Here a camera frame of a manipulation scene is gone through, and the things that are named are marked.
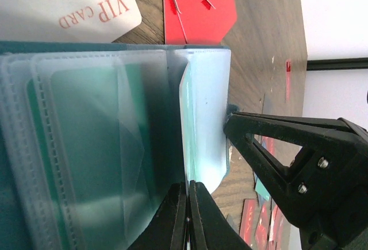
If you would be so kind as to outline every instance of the white wall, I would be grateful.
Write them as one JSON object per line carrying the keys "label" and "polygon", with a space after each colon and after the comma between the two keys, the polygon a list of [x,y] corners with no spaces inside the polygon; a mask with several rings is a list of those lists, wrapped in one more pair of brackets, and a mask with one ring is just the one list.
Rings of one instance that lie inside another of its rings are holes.
{"label": "white wall", "polygon": [[368,0],[301,0],[308,60],[368,57]]}
{"label": "white wall", "polygon": [[346,118],[368,129],[368,69],[309,71],[303,117]]}

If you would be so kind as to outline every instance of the card holder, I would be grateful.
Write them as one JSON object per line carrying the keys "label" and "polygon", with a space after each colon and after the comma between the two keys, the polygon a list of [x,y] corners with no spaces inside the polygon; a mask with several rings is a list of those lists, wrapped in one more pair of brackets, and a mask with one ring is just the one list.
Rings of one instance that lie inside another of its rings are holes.
{"label": "card holder", "polygon": [[171,184],[187,176],[214,191],[227,173],[229,50],[0,43],[4,49],[34,52],[0,56],[0,120],[36,249],[125,249]]}

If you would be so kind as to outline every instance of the plastic pocket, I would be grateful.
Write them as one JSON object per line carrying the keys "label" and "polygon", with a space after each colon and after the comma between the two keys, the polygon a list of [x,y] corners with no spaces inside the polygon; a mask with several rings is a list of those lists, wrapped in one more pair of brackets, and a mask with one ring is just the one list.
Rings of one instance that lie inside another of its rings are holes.
{"label": "plastic pocket", "polygon": [[0,67],[0,117],[9,162],[16,180],[25,219],[37,249],[60,249],[60,221],[50,194],[47,175],[52,174],[43,163],[42,149],[36,136],[37,121],[30,113],[36,96],[29,62],[32,55],[9,55]]}
{"label": "plastic pocket", "polygon": [[[154,52],[53,53],[32,59],[68,238],[78,248],[125,248],[152,218],[125,64],[157,61],[162,51]],[[131,221],[137,207],[144,222]]]}
{"label": "plastic pocket", "polygon": [[212,193],[229,169],[223,132],[228,99],[231,52],[227,49],[183,49],[188,66],[180,83],[180,108],[186,175]]}

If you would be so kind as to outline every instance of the metal rivet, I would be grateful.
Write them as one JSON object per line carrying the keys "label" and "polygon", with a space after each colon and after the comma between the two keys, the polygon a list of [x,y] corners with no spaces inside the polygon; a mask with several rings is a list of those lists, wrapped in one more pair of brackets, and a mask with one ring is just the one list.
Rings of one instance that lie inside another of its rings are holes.
{"label": "metal rivet", "polygon": [[321,159],[318,160],[317,166],[319,166],[320,168],[327,168],[328,161],[324,157],[321,157]]}
{"label": "metal rivet", "polygon": [[299,187],[298,187],[298,192],[299,192],[300,194],[305,194],[305,193],[306,193],[306,191],[308,191],[308,189],[305,187],[304,183],[301,183],[301,184],[299,185]]}

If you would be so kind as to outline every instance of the red card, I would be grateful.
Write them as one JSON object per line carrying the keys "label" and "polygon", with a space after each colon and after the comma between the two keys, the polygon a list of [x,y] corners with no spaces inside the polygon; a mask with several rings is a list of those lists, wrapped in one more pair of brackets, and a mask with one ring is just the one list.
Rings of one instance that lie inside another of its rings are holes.
{"label": "red card", "polygon": [[255,242],[257,244],[258,250],[266,250],[267,249],[267,235],[269,233],[269,215],[267,212],[267,204],[265,202],[260,210],[259,220],[257,223],[257,228],[255,230]]}
{"label": "red card", "polygon": [[235,0],[164,0],[166,44],[219,44],[236,22]]}
{"label": "red card", "polygon": [[276,249],[276,245],[274,244],[274,241],[276,239],[276,228],[275,228],[275,219],[276,219],[276,214],[278,211],[278,206],[276,205],[272,211],[271,214],[271,223],[270,223],[270,233],[269,233],[269,246],[268,246],[268,250],[275,250]]}
{"label": "red card", "polygon": [[252,243],[252,226],[254,219],[254,209],[256,206],[256,199],[244,200],[243,214],[241,215],[241,224],[239,236],[248,244]]}

